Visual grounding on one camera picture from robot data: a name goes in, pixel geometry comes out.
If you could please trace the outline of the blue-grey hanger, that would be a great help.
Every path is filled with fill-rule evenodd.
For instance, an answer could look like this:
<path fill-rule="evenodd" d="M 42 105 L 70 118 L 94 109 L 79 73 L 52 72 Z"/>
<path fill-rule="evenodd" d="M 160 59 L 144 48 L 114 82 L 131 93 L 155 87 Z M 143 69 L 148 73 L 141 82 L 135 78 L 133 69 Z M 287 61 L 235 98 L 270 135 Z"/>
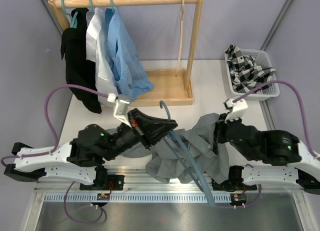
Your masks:
<path fill-rule="evenodd" d="M 182 139 L 176 134 L 176 132 L 174 130 L 169 132 L 168 137 L 170 137 L 171 139 L 176 140 L 177 143 L 179 144 L 179 146 L 182 148 L 183 152 L 186 154 L 186 157 L 191 162 L 192 167 L 194 168 L 194 170 L 195 170 L 195 172 L 197 174 L 197 178 L 195 178 L 195 176 L 193 175 L 191 170 L 187 167 L 186 162 L 183 161 L 183 159 L 170 146 L 170 144 L 167 141 L 165 141 L 166 144 L 170 147 L 170 149 L 173 152 L 173 154 L 177 157 L 177 159 L 180 161 L 180 163 L 182 164 L 184 169 L 187 171 L 187 173 L 189 174 L 191 179 L 194 181 L 194 183 L 197 185 L 197 187 L 200 189 L 200 191 L 204 193 L 208 205 L 210 207 L 214 207 L 216 205 L 216 202 L 215 202 L 214 196 L 212 194 L 212 191 L 211 191 L 211 189 L 210 189 L 210 187 L 209 187 L 209 185 L 208 185 L 208 183 L 207 183 L 207 181 L 206 181 L 206 179 L 205 179 L 205 177 L 203 175 L 203 172 L 201 172 L 199 166 L 197 165 L 195 159 L 193 158 L 192 154 L 188 150 L 187 146 L 184 144 Z"/>

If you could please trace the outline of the black white checkered shirt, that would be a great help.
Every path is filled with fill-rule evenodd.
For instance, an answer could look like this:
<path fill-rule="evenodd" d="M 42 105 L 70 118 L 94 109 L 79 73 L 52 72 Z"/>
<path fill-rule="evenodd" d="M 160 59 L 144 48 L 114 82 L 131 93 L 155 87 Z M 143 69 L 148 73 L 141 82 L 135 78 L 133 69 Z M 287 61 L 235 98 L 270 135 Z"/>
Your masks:
<path fill-rule="evenodd" d="M 225 51 L 231 87 L 237 93 L 248 93 L 257 86 L 272 80 L 276 69 L 268 64 L 257 64 L 256 58 L 243 54 L 241 49 L 231 44 Z"/>

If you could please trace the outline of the wooden hanger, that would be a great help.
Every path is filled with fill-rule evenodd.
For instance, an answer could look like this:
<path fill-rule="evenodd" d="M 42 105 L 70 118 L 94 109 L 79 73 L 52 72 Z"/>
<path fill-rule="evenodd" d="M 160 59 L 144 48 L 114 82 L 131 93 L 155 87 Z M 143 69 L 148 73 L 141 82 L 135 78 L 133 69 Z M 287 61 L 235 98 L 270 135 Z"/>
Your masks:
<path fill-rule="evenodd" d="M 185 0 L 181 0 L 180 15 L 179 15 L 179 51 L 178 51 L 175 77 L 178 76 L 179 70 L 181 67 L 181 56 L 182 56 L 182 48 L 183 48 L 184 10 L 185 10 Z"/>

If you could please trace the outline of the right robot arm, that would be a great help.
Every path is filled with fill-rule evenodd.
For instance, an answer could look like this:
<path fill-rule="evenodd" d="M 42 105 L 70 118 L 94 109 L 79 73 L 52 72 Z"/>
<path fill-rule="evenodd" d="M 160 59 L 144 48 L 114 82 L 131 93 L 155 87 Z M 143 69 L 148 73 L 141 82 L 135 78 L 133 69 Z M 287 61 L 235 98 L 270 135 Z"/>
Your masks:
<path fill-rule="evenodd" d="M 261 161 L 262 166 L 233 165 L 227 179 L 214 185 L 215 190 L 233 192 L 257 186 L 278 186 L 320 193 L 320 156 L 309 151 L 295 135 L 284 130 L 260 131 L 245 125 L 242 119 L 230 121 L 220 114 L 214 130 L 214 144 L 230 144 L 247 161 Z"/>

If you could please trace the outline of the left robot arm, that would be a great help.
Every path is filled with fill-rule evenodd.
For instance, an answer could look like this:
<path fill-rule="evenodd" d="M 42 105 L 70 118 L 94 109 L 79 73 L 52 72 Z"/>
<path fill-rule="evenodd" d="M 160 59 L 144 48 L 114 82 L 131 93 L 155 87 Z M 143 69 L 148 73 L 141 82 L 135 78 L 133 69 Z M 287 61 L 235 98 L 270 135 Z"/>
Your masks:
<path fill-rule="evenodd" d="M 150 149 L 173 131 L 177 122 L 148 116 L 137 108 L 127 114 L 113 133 L 97 124 L 78 132 L 72 141 L 58 147 L 32 148 L 16 142 L 14 162 L 4 175 L 18 182 L 33 183 L 40 178 L 57 178 L 80 184 L 84 191 L 109 190 L 115 181 L 104 166 L 135 145 Z"/>

